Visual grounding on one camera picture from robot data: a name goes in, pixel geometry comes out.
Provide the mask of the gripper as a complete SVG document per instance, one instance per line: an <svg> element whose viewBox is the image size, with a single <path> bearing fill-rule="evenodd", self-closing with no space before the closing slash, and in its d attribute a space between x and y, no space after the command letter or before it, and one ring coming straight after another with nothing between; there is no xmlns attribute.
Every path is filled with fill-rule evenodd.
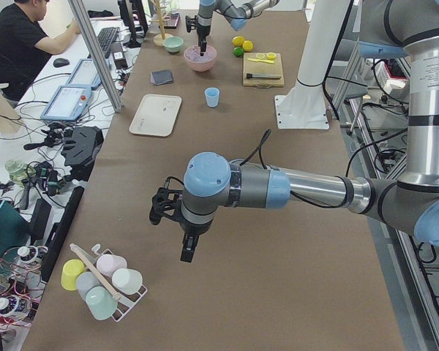
<svg viewBox="0 0 439 351"><path fill-rule="evenodd" d="M191 263L195 255L200 235L207 231L207 224L181 223L184 231L180 261Z"/></svg>
<svg viewBox="0 0 439 351"><path fill-rule="evenodd" d="M209 26L197 25L197 34L199 39L200 56L206 52L206 38L209 35Z"/></svg>

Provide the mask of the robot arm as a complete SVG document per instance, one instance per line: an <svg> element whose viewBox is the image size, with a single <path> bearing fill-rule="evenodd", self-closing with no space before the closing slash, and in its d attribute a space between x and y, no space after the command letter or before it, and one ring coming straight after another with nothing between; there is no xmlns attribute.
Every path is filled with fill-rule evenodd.
<svg viewBox="0 0 439 351"><path fill-rule="evenodd" d="M264 10L275 7L279 0L246 1L236 6L230 0L200 1L198 14L193 18L193 26L198 36L200 55L204 56L207 47L207 36L210 35L213 14L221 14L230 26L238 31L245 27L247 21L259 16Z"/></svg>
<svg viewBox="0 0 439 351"><path fill-rule="evenodd" d="M439 246L439 1L364 1L361 9L361 55L412 61L404 173L397 180L351 180L197 154L176 202L184 262L220 206L282 208L291 198L347 208Z"/></svg>

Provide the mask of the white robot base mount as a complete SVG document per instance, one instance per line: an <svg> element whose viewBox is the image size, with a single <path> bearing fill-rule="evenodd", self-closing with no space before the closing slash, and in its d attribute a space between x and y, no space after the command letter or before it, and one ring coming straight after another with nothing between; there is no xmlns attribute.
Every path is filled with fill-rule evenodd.
<svg viewBox="0 0 439 351"><path fill-rule="evenodd" d="M352 7L352 1L316 2L296 84L286 95L275 96L279 129L329 128L323 84Z"/></svg>

